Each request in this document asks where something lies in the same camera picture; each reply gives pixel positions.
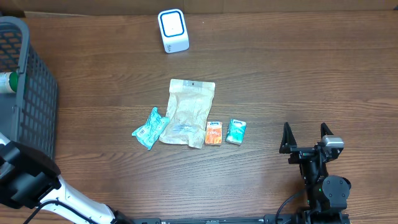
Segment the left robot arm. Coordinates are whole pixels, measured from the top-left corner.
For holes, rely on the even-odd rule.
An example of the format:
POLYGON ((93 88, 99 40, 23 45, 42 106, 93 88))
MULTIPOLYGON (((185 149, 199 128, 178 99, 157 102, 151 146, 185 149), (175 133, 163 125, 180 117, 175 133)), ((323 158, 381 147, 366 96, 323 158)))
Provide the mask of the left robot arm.
POLYGON ((132 223, 111 207, 95 202, 65 182, 56 163, 43 152, 1 135, 1 204, 41 210, 73 223, 132 223))

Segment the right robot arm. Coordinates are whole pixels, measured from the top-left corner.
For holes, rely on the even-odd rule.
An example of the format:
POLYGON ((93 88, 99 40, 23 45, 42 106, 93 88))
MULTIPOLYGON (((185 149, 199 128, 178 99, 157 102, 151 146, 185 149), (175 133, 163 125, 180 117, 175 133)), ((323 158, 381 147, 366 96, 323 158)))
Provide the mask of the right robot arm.
POLYGON ((321 140, 312 147, 298 147, 290 125, 284 124, 279 152, 288 154, 289 164, 298 164, 305 182, 309 206, 318 213, 339 213, 347 208, 351 182, 329 175, 326 164, 336 160, 344 149, 342 138, 321 124, 321 140))

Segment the orange snack packet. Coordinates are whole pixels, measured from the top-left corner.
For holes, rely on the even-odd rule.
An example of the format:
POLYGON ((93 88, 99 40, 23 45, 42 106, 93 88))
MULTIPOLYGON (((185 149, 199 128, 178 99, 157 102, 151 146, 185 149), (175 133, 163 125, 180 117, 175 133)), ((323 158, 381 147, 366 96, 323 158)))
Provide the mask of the orange snack packet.
POLYGON ((223 140, 223 123, 221 121, 208 121, 206 124, 205 144, 220 146, 223 140))

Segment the teal snack packet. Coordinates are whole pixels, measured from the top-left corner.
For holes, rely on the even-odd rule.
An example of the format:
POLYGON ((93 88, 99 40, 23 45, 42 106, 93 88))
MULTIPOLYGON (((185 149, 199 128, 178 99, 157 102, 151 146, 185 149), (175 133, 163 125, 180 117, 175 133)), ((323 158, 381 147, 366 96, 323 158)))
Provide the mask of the teal snack packet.
POLYGON ((146 123, 133 131, 132 136, 150 151, 169 122, 169 118, 158 113, 158 107, 153 107, 146 123))

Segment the beige paper pouch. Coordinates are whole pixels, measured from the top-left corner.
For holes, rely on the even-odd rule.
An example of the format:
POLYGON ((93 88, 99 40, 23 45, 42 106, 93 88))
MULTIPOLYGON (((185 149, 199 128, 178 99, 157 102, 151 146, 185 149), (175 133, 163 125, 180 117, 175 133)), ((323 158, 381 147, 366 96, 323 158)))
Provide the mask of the beige paper pouch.
POLYGON ((170 121, 159 140, 165 144, 202 148, 215 86, 214 82, 172 79, 165 115, 170 121))

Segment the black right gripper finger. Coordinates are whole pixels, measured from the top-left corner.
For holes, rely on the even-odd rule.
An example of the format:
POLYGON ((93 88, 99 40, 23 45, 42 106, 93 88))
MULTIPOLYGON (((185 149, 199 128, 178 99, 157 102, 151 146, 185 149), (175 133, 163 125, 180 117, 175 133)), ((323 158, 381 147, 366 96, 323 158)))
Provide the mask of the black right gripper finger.
POLYGON ((321 131, 321 138, 323 138, 324 136, 327 136, 327 135, 333 135, 333 133, 330 131, 330 129, 326 123, 321 124, 320 131, 321 131))
POLYGON ((297 143, 288 122, 284 123, 282 141, 279 148, 280 154, 293 153, 297 148, 297 143))

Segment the teal Kleenex tissue pack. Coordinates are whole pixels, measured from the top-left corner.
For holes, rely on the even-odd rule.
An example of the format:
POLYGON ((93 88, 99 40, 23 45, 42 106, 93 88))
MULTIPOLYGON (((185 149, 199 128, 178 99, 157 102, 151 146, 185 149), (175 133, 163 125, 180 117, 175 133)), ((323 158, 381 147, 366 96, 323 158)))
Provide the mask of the teal Kleenex tissue pack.
POLYGON ((230 119, 226 135, 226 142, 241 145, 243 143, 245 131, 246 131, 245 121, 230 119))

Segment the green capped bottle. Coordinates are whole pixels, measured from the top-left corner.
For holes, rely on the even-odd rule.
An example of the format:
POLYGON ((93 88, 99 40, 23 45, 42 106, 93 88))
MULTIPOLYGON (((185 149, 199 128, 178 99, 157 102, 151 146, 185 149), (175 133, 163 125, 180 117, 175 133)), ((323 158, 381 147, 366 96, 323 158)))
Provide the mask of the green capped bottle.
POLYGON ((17 93, 18 84, 25 81, 25 76, 17 72, 1 72, 0 74, 0 93, 17 93))

